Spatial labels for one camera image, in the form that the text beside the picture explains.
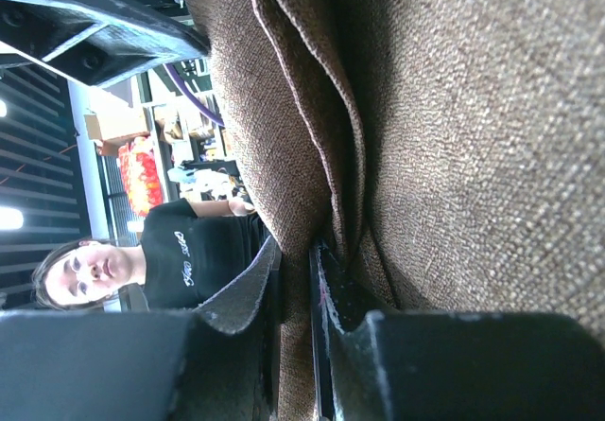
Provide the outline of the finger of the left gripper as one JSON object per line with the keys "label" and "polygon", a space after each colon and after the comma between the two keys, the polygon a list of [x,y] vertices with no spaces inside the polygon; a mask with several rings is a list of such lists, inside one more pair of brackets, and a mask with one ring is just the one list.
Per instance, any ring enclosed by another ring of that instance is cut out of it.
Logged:
{"label": "finger of the left gripper", "polygon": [[1,0],[1,66],[36,63],[107,87],[162,64],[205,57],[184,0]]}

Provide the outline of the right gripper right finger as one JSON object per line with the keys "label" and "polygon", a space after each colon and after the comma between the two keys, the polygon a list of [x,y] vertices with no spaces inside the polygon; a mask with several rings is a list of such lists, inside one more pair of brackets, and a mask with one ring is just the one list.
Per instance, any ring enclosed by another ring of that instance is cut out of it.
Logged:
{"label": "right gripper right finger", "polygon": [[600,420],[604,349],[540,312],[402,311],[310,250],[321,420]]}

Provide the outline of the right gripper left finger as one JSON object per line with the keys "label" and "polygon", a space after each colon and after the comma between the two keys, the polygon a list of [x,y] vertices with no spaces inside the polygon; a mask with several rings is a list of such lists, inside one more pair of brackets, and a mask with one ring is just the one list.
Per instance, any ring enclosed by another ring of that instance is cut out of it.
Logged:
{"label": "right gripper left finger", "polygon": [[193,310],[1,315],[5,420],[273,420],[281,251]]}

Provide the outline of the brown cloth napkin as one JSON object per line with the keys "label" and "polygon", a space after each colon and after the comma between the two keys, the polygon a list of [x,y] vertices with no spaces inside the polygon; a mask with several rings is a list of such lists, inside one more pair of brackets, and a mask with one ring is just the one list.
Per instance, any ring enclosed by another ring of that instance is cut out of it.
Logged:
{"label": "brown cloth napkin", "polygon": [[387,303],[604,335],[604,0],[185,0],[283,255],[278,416],[316,414],[308,250]]}

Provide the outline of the person in black shirt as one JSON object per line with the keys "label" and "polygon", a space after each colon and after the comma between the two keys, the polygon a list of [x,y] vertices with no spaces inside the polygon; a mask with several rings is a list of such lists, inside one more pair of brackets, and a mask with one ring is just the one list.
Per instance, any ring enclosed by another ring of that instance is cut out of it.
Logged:
{"label": "person in black shirt", "polygon": [[98,308],[129,286],[151,309],[195,308],[244,272],[269,235],[239,198],[179,199],[149,210],[135,246],[93,238],[61,245],[32,274],[33,289],[57,310]]}

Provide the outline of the red yellow object pile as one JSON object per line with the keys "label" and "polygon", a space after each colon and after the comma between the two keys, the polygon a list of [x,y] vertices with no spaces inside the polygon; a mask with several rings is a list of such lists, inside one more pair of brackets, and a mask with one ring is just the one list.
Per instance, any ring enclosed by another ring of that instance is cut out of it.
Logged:
{"label": "red yellow object pile", "polygon": [[120,147],[118,165],[132,212],[146,217],[164,202],[151,139],[138,136]]}

